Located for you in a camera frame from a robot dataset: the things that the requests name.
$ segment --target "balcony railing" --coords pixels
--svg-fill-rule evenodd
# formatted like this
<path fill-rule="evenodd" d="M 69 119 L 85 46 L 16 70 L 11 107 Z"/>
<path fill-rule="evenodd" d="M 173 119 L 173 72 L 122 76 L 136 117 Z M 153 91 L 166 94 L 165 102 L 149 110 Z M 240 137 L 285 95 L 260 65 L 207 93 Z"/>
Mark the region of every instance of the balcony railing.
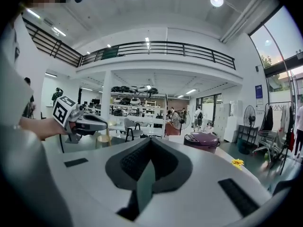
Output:
<path fill-rule="evenodd" d="M 119 44 L 110 48 L 107 47 L 83 56 L 81 66 L 95 61 L 136 54 L 167 54 L 195 57 L 228 66 L 236 70 L 234 58 L 229 55 L 194 44 L 170 41 L 142 41 Z"/>
<path fill-rule="evenodd" d="M 72 66 L 78 67 L 82 61 L 82 55 L 64 44 L 58 38 L 50 35 L 26 19 L 25 26 L 36 47 L 50 56 L 62 60 Z"/>

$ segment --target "shelf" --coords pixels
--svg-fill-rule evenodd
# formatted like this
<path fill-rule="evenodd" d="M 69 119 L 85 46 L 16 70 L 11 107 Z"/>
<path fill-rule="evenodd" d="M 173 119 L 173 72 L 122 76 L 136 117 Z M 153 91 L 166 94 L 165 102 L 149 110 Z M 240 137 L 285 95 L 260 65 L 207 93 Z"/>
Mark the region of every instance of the shelf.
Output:
<path fill-rule="evenodd" d="M 146 107 L 146 106 L 135 106 L 135 105 L 110 104 L 110 106 L 125 107 L 125 108 L 135 107 L 135 108 L 141 108 L 141 109 L 147 109 L 147 110 L 155 110 L 155 109 L 164 110 L 164 108 L 155 108 L 155 107 Z"/>

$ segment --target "electric fan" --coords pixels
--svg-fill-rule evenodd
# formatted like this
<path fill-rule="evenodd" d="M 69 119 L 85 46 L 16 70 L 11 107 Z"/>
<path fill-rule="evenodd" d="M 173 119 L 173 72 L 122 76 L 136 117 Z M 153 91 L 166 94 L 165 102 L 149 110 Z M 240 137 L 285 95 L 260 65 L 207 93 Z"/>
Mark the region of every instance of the electric fan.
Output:
<path fill-rule="evenodd" d="M 190 115 L 186 111 L 174 111 L 170 123 L 176 130 L 179 130 L 179 135 L 181 135 L 181 130 L 185 130 L 191 123 Z"/>
<path fill-rule="evenodd" d="M 248 105 L 247 108 L 245 109 L 245 113 L 244 113 L 244 126 L 249 127 L 249 131 L 248 131 L 248 136 L 247 136 L 247 141 L 246 141 L 246 146 L 248 145 L 248 141 L 250 139 L 250 132 L 251 132 L 251 128 L 254 127 L 255 125 L 255 121 L 256 121 L 256 113 L 255 113 L 255 109 L 253 108 L 253 106 Z M 249 150 L 246 149 L 246 146 L 244 148 L 242 148 L 240 151 L 240 153 L 248 155 L 250 153 Z"/>

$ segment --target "backpack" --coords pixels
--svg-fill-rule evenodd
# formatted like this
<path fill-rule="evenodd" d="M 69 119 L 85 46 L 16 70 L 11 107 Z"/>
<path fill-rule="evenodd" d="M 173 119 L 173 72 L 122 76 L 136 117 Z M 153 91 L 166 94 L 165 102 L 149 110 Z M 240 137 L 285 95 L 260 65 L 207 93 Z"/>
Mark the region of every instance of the backpack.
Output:
<path fill-rule="evenodd" d="M 197 119 L 202 119 L 202 112 L 199 113 L 198 118 Z"/>

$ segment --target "floor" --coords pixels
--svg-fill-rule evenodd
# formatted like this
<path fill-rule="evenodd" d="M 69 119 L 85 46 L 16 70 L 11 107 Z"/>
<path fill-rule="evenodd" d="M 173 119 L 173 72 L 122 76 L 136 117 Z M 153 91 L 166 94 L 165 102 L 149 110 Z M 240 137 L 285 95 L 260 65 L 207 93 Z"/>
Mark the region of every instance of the floor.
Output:
<path fill-rule="evenodd" d="M 301 168 L 302 159 L 293 160 L 288 157 L 282 174 L 280 175 L 280 162 L 277 162 L 272 169 L 268 167 L 267 160 L 264 158 L 264 153 L 259 151 L 254 154 L 244 155 L 238 151 L 235 143 L 223 143 L 220 148 L 233 158 L 244 161 L 244 166 L 253 173 L 261 182 L 261 184 L 273 193 L 276 185 L 280 181 L 290 180 L 295 178 Z"/>

